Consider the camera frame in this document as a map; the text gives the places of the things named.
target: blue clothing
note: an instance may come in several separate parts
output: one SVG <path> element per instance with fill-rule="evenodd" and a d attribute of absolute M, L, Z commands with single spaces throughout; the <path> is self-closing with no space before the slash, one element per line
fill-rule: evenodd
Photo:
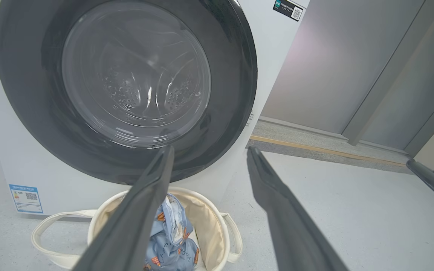
<path fill-rule="evenodd" d="M 153 219 L 145 268 L 155 271 L 191 271 L 198 261 L 198 248 L 188 239 L 193 231 L 185 209 L 172 194 L 167 194 Z"/>

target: yellow strip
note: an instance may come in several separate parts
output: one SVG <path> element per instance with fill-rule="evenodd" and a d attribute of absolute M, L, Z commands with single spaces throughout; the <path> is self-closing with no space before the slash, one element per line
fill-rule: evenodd
<path fill-rule="evenodd" d="M 309 151 L 319 151 L 319 152 L 324 152 L 324 153 L 329 153 L 329 154 L 335 154 L 335 155 L 339 155 L 339 156 L 343 156 L 343 157 L 347 157 L 347 158 L 358 159 L 358 160 L 383 163 L 383 164 L 391 164 L 391 165 L 396 165 L 396 166 L 401 166 L 401 167 L 406 166 L 405 164 L 396 163 L 393 161 L 387 161 L 387 160 L 381 160 L 381 159 L 376 159 L 376 158 L 370 158 L 370 157 L 366 157 L 366 156 L 354 155 L 354 154 L 341 152 L 341 151 L 333 151 L 330 149 L 318 148 L 316 146 L 306 146 L 306 145 L 295 144 L 295 143 L 280 141 L 280 140 L 275 140 L 275 139 L 267 139 L 265 137 L 256 137 L 255 135 L 252 135 L 250 137 L 250 139 L 256 140 L 256 141 L 261 141 L 261 142 L 272 143 L 272 144 L 278 144 L 278 145 L 282 145 L 282 146 L 291 146 L 293 148 L 307 149 Z"/>

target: black label with qr code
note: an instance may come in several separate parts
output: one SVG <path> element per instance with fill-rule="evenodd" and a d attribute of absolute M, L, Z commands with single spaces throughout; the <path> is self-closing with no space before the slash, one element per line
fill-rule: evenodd
<path fill-rule="evenodd" d="M 275 0 L 274 10 L 286 15 L 287 17 L 299 21 L 304 9 L 287 0 Z"/>

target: white washing machine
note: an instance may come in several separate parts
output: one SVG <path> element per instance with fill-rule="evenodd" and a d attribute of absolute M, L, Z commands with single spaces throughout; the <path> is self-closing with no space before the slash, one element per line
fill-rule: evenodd
<path fill-rule="evenodd" d="M 162 146 L 222 198 L 309 0 L 0 1 L 0 160 L 21 213 L 95 209 Z"/>

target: laundry basket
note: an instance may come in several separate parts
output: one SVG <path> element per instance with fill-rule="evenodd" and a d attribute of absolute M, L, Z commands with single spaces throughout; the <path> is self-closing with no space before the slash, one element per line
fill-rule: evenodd
<path fill-rule="evenodd" d="M 206 269 L 208 271 L 220 271 L 226 262 L 236 262 L 242 254 L 242 238 L 231 216 L 228 213 L 220 213 L 210 200 L 197 192 L 179 187 L 169 187 L 168 191 L 176 196 L 185 208 L 185 214 L 197 235 Z M 80 255 L 58 253 L 43 248 L 41 246 L 43 232 L 55 221 L 65 216 L 92 218 L 88 230 L 88 245 L 90 245 L 127 192 L 121 192 L 111 197 L 98 210 L 58 213 L 46 218 L 33 230 L 31 242 L 36 249 L 46 254 L 58 266 L 72 269 L 78 262 Z M 235 253 L 230 251 L 229 230 L 234 237 Z"/>

